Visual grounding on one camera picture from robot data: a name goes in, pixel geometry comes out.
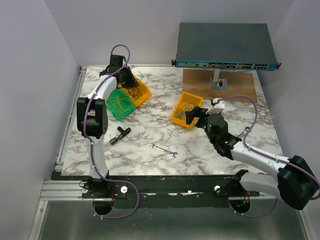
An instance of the white wall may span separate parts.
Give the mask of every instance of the white wall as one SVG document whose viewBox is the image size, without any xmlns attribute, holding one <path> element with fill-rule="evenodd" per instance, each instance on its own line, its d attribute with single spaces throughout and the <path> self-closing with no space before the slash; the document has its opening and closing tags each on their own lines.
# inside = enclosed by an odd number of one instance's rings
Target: white wall
<svg viewBox="0 0 320 240">
<path fill-rule="evenodd" d="M 43 0 L 0 8 L 0 238 L 28 239 L 79 75 Z"/>
<path fill-rule="evenodd" d="M 320 1 L 295 0 L 272 39 L 278 71 L 262 88 L 284 154 L 299 155 L 320 179 Z M 320 200 L 308 204 L 320 239 Z"/>
<path fill-rule="evenodd" d="M 123 43 L 133 64 L 171 64 L 179 23 L 267 23 L 273 36 L 293 0 L 45 0 L 81 65 L 105 65 Z"/>
</svg>

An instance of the marble table top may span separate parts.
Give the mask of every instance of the marble table top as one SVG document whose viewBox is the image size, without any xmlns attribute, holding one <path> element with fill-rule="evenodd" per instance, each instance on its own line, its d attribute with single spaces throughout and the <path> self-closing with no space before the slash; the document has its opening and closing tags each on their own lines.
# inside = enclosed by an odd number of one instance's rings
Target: marble table top
<svg viewBox="0 0 320 240">
<path fill-rule="evenodd" d="M 87 96 L 99 81 L 99 72 L 105 66 L 88 67 L 81 91 Z M 104 155 L 110 175 L 219 175 L 235 174 L 240 169 L 252 172 L 260 170 L 239 161 L 220 156 L 210 144 L 205 132 L 194 127 L 187 129 L 173 124 L 171 116 L 182 93 L 181 68 L 171 66 L 131 66 L 133 74 L 146 83 L 152 96 L 122 121 L 107 110 L 109 127 L 104 137 Z M 273 125 L 272 117 L 258 79 L 253 74 L 258 97 L 259 116 L 247 142 L 257 148 L 276 155 L 282 150 Z M 202 107 L 209 108 L 210 101 L 204 100 Z M 251 103 L 225 102 L 224 119 L 229 132 L 238 135 L 249 127 L 254 119 Z M 62 156 L 64 176 L 89 174 L 89 157 L 84 138 L 74 121 L 65 155 Z M 115 145 L 109 140 L 119 134 L 117 127 L 130 127 L 132 131 Z M 177 158 L 150 148 L 150 144 L 178 152 Z"/>
</svg>

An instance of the silver wrench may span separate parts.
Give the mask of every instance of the silver wrench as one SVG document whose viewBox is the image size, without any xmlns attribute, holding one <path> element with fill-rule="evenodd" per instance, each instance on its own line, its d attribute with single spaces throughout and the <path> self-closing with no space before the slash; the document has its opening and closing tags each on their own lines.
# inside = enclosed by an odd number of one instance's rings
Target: silver wrench
<svg viewBox="0 0 320 240">
<path fill-rule="evenodd" d="M 161 148 L 161 147 L 158 147 L 158 146 L 156 146 L 154 143 L 152 143 L 151 145 L 150 145 L 150 148 L 152 148 L 152 149 L 158 149 L 158 150 L 160 150 L 160 151 L 162 151 L 162 152 L 164 152 L 164 153 L 166 153 L 166 154 L 170 154 L 172 157 L 174 157 L 174 158 L 176 158 L 177 157 L 177 155 L 179 155 L 177 152 L 175 152 L 175 151 L 169 151 L 169 150 L 166 150 L 166 149 L 163 149 L 163 148 Z"/>
</svg>

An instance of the purple cable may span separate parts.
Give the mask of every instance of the purple cable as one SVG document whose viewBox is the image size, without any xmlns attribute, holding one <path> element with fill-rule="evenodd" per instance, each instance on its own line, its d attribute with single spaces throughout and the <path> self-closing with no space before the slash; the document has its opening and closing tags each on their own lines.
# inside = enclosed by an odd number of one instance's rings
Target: purple cable
<svg viewBox="0 0 320 240">
<path fill-rule="evenodd" d="M 227 96 L 227 97 L 219 98 L 217 101 L 219 102 L 219 101 L 222 101 L 222 100 L 233 99 L 233 98 L 245 98 L 245 99 L 248 99 L 254 106 L 254 111 L 255 111 L 254 120 L 253 120 L 249 130 L 243 136 L 243 145 L 247 149 L 249 149 L 250 151 L 252 151 L 252 152 L 254 152 L 256 154 L 259 154 L 259 155 L 261 155 L 261 156 L 263 156 L 263 157 L 265 157 L 267 159 L 270 159 L 270 160 L 273 160 L 273 161 L 276 161 L 276 162 L 278 161 L 279 163 L 289 165 L 289 166 L 301 171 L 302 173 L 306 174 L 309 178 L 311 178 L 318 185 L 318 188 L 320 189 L 320 181 L 315 176 L 313 176 L 312 174 L 310 174 L 309 172 L 304 170 L 303 168 L 301 168 L 301 167 L 299 167 L 297 165 L 294 165 L 293 163 L 288 162 L 288 161 L 284 161 L 284 160 L 280 160 L 280 159 L 277 160 L 275 157 L 270 156 L 268 154 L 265 154 L 264 152 L 261 152 L 259 150 L 253 149 L 247 144 L 247 136 L 251 132 L 252 128 L 254 127 L 254 125 L 256 124 L 257 119 L 258 119 L 258 107 L 257 107 L 257 104 L 250 97 L 248 97 L 246 95 Z M 320 192 L 318 193 L 317 196 L 314 196 L 313 198 L 311 198 L 311 200 L 316 200 L 316 199 L 319 199 L 319 198 L 320 198 Z M 277 206 L 278 206 L 278 200 L 277 200 L 277 203 L 275 204 L 275 206 L 273 207 L 273 209 L 271 211 L 269 211 L 268 213 L 262 214 L 262 215 L 257 215 L 257 216 L 255 216 L 255 218 L 262 218 L 262 217 L 268 216 L 269 214 L 272 214 L 275 211 L 275 209 L 277 208 Z"/>
<path fill-rule="evenodd" d="M 118 44 L 118 45 L 115 45 L 112 50 L 111 50 L 111 54 L 113 54 L 115 48 L 117 47 L 124 47 L 126 48 L 126 50 L 128 51 L 128 58 L 127 60 L 125 60 L 125 64 L 120 67 L 117 71 L 113 72 L 111 75 L 107 76 L 99 85 L 98 87 L 96 88 L 95 92 L 93 93 L 92 97 L 90 98 L 87 106 L 86 106 L 86 109 L 85 109 L 85 114 L 84 114 L 84 120 L 83 120 L 83 135 L 89 139 L 90 141 L 90 156 L 91 156 L 91 162 L 92 162 L 92 166 L 94 168 L 94 170 L 96 171 L 96 173 L 99 175 L 99 177 L 101 179 L 103 179 L 104 181 L 106 182 L 109 182 L 109 183 L 126 183 L 126 184 L 129 184 L 131 185 L 135 192 L 136 192 L 136 195 L 137 195 L 137 200 L 136 200 L 136 205 L 135 207 L 132 209 L 132 211 L 130 211 L 129 213 L 125 214 L 125 215 L 122 215 L 122 216 L 104 216 L 104 215 L 99 215 L 96 213 L 96 210 L 95 210 L 95 206 L 93 205 L 93 210 L 94 210 L 94 215 L 97 215 L 101 218 L 104 218 L 104 219 L 123 219 L 123 218 L 126 218 L 128 217 L 129 215 L 133 214 L 138 206 L 139 206 L 139 202 L 140 202 L 140 196 L 139 196 L 139 191 L 137 189 L 137 187 L 132 183 L 132 182 L 129 182 L 129 181 L 125 181 L 125 180 L 111 180 L 111 179 L 107 179 L 105 178 L 98 170 L 97 166 L 96 166 L 96 162 L 95 162 L 95 159 L 94 159 L 94 154 L 93 154 L 93 151 L 94 151 L 94 146 L 93 146 L 93 140 L 91 137 L 89 137 L 87 135 L 87 119 L 88 119 L 88 113 L 89 113 L 89 109 L 90 109 L 90 105 L 93 101 L 93 99 L 95 98 L 95 96 L 97 95 L 97 93 L 99 92 L 100 88 L 104 85 L 104 83 L 110 79 L 111 77 L 115 76 L 116 74 L 118 74 L 122 69 L 126 68 L 127 65 L 128 65 L 128 62 L 130 60 L 130 50 L 127 46 L 123 45 L 123 44 Z"/>
<path fill-rule="evenodd" d="M 277 209 L 278 205 L 279 205 L 279 197 L 276 198 L 275 201 L 275 205 L 273 206 L 273 208 L 268 211 L 267 213 L 261 214 L 261 215 L 249 215 L 249 214 L 243 214 L 240 212 L 237 212 L 231 205 L 231 203 L 229 202 L 229 207 L 231 208 L 231 210 L 233 211 L 234 214 L 239 215 L 241 217 L 245 217 L 245 218 L 251 218 L 251 219 L 258 219 L 258 218 L 264 218 L 266 216 L 269 216 L 270 214 L 273 214 L 275 212 L 275 210 Z"/>
</svg>

